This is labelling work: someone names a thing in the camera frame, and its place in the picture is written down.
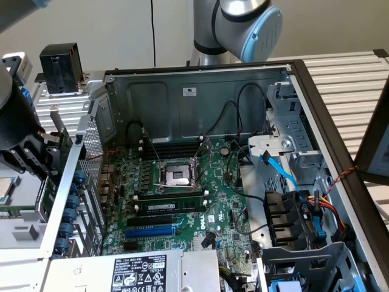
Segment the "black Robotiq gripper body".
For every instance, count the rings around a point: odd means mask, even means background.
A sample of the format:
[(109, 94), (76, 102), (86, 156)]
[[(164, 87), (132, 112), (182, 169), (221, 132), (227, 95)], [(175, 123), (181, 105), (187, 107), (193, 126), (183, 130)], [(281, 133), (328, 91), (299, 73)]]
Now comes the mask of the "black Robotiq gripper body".
[(40, 131), (45, 133), (32, 107), (20, 89), (13, 86), (1, 107), (1, 163), (9, 167), (9, 150), (21, 142), (43, 142)]

